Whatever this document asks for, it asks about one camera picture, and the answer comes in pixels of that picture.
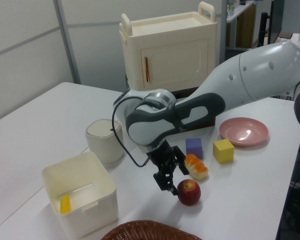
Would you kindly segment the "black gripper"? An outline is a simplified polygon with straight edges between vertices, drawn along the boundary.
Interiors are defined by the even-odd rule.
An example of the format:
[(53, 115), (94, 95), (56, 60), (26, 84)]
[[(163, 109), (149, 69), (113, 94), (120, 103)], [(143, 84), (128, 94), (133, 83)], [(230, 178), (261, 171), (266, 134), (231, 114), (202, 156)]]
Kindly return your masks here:
[(160, 190), (171, 192), (174, 196), (177, 196), (178, 190), (173, 183), (173, 172), (176, 168), (174, 159), (176, 158), (176, 164), (184, 175), (190, 174), (185, 165), (186, 156), (183, 152), (178, 146), (172, 148), (167, 140), (163, 140), (146, 155), (158, 168), (158, 172), (153, 175), (153, 178)]

